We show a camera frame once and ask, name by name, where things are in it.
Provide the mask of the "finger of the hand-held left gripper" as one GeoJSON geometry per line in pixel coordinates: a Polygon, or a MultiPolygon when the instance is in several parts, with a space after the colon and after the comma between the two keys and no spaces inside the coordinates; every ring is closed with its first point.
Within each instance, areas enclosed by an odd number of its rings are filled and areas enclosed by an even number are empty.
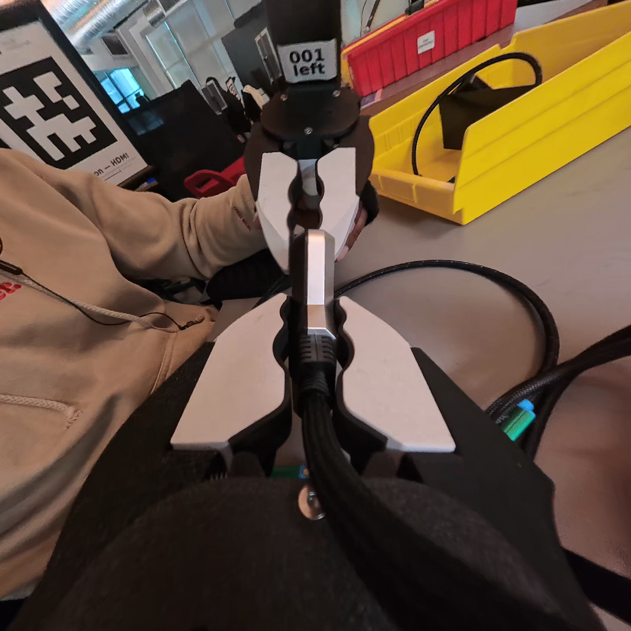
{"type": "Polygon", "coordinates": [[[320,229],[335,241],[335,258],[342,253],[359,209],[356,149],[340,147],[316,163],[317,179],[322,185],[319,203],[320,229]]]}
{"type": "Polygon", "coordinates": [[[293,206],[293,187],[299,176],[298,162],[280,152],[262,156],[256,210],[264,239],[282,272],[289,271],[290,229],[288,215],[293,206]]]}

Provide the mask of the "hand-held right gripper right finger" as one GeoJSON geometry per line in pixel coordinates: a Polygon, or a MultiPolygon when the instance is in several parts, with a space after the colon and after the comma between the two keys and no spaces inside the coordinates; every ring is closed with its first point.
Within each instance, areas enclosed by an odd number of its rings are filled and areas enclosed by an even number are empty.
{"type": "Polygon", "coordinates": [[[342,402],[354,419],[402,453],[453,453],[455,441],[406,339],[347,297],[342,332],[351,359],[341,373],[342,402]]]}

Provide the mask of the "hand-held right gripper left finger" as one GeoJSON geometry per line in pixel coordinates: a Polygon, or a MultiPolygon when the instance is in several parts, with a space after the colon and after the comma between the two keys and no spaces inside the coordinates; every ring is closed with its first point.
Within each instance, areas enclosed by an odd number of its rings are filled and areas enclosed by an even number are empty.
{"type": "Polygon", "coordinates": [[[290,298],[280,293],[216,338],[170,439],[174,450],[216,451],[229,466],[250,453],[272,473],[292,429],[289,311],[290,298]]]}

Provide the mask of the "silver adapter with black cable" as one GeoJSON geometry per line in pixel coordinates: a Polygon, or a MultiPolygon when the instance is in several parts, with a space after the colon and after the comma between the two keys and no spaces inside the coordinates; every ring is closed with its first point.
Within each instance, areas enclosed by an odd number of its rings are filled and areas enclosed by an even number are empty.
{"type": "Polygon", "coordinates": [[[333,425],[337,369],[334,314],[335,241],[306,230],[290,242],[292,280],[290,370],[310,478],[336,540],[356,572],[400,630],[412,630],[414,581],[404,556],[416,534],[362,481],[333,425]]]}

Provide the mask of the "person's left forearm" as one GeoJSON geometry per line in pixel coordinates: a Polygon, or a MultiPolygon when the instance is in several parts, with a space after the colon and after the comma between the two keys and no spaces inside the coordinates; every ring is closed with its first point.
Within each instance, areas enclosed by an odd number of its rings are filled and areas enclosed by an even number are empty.
{"type": "Polygon", "coordinates": [[[246,176],[210,198],[170,202],[155,193],[141,195],[143,279],[210,280],[266,248],[246,176]]]}

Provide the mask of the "person's left hand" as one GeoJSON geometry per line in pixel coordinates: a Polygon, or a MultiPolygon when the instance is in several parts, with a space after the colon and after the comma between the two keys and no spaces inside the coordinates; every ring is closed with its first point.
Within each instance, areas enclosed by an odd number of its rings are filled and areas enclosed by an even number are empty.
{"type": "Polygon", "coordinates": [[[357,211],[357,216],[355,217],[355,223],[351,231],[349,232],[346,243],[340,250],[338,256],[336,257],[336,263],[340,262],[353,248],[355,242],[359,238],[360,233],[363,231],[367,224],[367,211],[364,208],[363,204],[359,205],[359,209],[357,211]]]}

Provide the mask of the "red plastic container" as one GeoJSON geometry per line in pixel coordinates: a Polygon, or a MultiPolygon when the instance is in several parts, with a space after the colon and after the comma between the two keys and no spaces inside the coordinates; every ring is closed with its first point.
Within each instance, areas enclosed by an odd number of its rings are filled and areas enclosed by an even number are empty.
{"type": "Polygon", "coordinates": [[[219,172],[208,169],[196,171],[184,179],[184,186],[198,199],[210,198],[236,186],[245,173],[244,158],[241,157],[219,172]]]}

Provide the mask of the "black monitor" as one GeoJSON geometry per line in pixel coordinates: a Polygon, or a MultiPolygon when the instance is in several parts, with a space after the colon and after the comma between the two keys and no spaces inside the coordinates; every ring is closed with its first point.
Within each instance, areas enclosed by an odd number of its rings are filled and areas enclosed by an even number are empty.
{"type": "Polygon", "coordinates": [[[170,201],[192,196],[187,177],[199,170],[221,172],[244,154],[245,145],[191,81],[123,117],[170,201]]]}

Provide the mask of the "red plastic bin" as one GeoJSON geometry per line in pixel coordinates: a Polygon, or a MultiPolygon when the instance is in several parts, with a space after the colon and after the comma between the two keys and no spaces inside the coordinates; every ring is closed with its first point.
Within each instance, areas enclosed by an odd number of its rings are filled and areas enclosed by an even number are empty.
{"type": "Polygon", "coordinates": [[[341,78],[366,97],[513,24],[517,1],[430,1],[341,52],[341,78]]]}

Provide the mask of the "black bin card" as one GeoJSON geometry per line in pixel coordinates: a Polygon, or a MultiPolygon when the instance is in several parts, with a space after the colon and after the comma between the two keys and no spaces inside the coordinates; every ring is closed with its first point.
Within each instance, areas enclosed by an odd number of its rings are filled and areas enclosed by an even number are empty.
{"type": "Polygon", "coordinates": [[[477,75],[459,85],[439,103],[443,147],[461,150],[466,130],[475,122],[537,87],[537,84],[492,88],[477,75]]]}

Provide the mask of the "person in beige jacket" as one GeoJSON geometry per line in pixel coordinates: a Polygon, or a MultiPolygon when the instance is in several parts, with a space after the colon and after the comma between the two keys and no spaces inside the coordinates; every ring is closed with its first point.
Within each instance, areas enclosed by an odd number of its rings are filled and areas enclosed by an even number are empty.
{"type": "Polygon", "coordinates": [[[1,599],[43,576],[105,446],[215,323],[139,284],[141,194],[1,150],[1,599]]]}

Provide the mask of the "yellow plastic bin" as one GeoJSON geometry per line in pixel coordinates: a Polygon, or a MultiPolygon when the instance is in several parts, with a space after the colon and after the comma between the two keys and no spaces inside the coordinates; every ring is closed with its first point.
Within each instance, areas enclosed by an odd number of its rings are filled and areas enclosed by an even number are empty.
{"type": "Polygon", "coordinates": [[[370,118],[377,192],[459,225],[482,216],[630,127],[630,2],[516,33],[370,118]],[[417,125],[460,75],[496,56],[527,53],[542,84],[464,133],[445,149],[437,110],[417,125]]]}

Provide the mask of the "white marker pattern sign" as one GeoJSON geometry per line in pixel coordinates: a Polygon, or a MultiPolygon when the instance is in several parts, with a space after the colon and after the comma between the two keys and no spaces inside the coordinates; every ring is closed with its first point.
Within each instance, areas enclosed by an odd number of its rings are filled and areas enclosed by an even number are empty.
{"type": "Polygon", "coordinates": [[[154,171],[40,1],[1,2],[1,147],[135,189],[154,171]]]}

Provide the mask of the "silver ventilation duct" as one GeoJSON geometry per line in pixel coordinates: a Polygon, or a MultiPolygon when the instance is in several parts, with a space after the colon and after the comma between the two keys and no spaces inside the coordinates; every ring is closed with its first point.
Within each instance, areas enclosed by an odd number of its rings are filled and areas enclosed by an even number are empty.
{"type": "Polygon", "coordinates": [[[151,25],[165,17],[161,1],[43,1],[43,5],[81,54],[138,9],[143,9],[151,25]]]}

